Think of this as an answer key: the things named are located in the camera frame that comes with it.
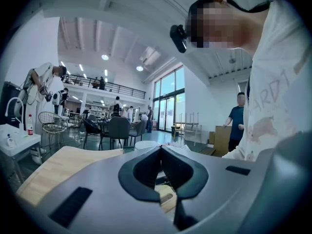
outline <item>balcony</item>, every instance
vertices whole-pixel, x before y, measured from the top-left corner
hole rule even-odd
[[[110,82],[104,82],[104,86],[100,86],[99,79],[96,80],[93,78],[85,78],[82,76],[67,75],[63,82],[67,84],[76,85],[76,86],[100,89],[100,90],[104,90],[108,92],[118,93],[121,95],[127,95],[127,96],[132,96],[132,97],[136,97],[140,99],[145,99],[144,91],[125,87],[125,86],[110,83]]]

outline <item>floor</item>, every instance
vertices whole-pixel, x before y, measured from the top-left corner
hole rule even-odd
[[[72,147],[77,147],[77,148],[81,148],[83,149],[83,142],[84,142],[84,137],[85,134],[81,134],[80,132],[77,132],[77,130],[75,130],[75,132],[73,133],[73,131],[71,130],[71,132],[66,132],[63,134],[63,139],[64,139],[64,143],[62,143],[60,145],[60,147],[62,146],[72,146]],[[88,141],[86,143],[85,146],[85,150],[93,150],[93,151],[98,151],[98,146],[99,146],[99,137],[97,136],[88,136]],[[160,144],[165,144],[165,143],[172,143],[172,142],[178,142],[179,144],[183,145],[188,145],[188,147],[191,149],[191,151],[193,152],[201,152],[203,149],[205,149],[207,147],[207,145],[205,144],[201,144],[201,143],[197,143],[194,146],[194,142],[191,141],[187,141],[184,140],[183,138],[181,139],[181,137],[175,137],[173,138],[173,136],[169,133],[164,133],[161,131],[152,131],[151,134],[145,133],[143,135],[142,140],[152,140],[152,141],[157,141]],[[53,155],[55,152],[57,152],[59,150],[59,144],[58,141],[55,140],[53,138],[53,140],[51,141],[52,145],[51,145],[51,154]],[[48,136],[46,134],[42,135],[42,143],[41,143],[42,148],[46,149],[47,151],[50,150],[49,148],[49,139]],[[103,150],[109,150],[110,146],[109,146],[109,138],[104,138],[103,139]],[[120,148],[120,145],[118,145],[118,141],[115,142],[115,146],[114,148]],[[9,183],[13,189],[13,191],[16,191],[19,186],[20,183],[18,182],[18,180],[16,179],[16,176],[12,173],[12,165],[7,164],[7,161],[4,161],[4,166],[2,165],[2,168],[5,170],[4,174],[8,177],[9,179]],[[24,178],[28,178],[28,176],[30,176],[30,174],[32,172],[34,172],[39,166],[32,160],[31,155],[28,155],[27,157],[25,157],[23,160],[21,160],[19,162],[21,171],[24,175]]]

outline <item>window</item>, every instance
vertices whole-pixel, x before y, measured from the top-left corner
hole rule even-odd
[[[175,121],[185,122],[185,93],[175,98]]]
[[[163,96],[165,94],[175,91],[175,73],[166,76],[161,79],[161,90],[160,94]]]
[[[158,98],[159,96],[160,96],[160,80],[156,82],[154,98]]]
[[[184,88],[184,69],[180,68],[175,72],[176,90]]]
[[[159,112],[159,100],[154,102],[154,109],[153,109],[153,120],[158,121],[158,112]]]
[[[248,81],[242,81],[238,83],[239,92],[245,92]]]

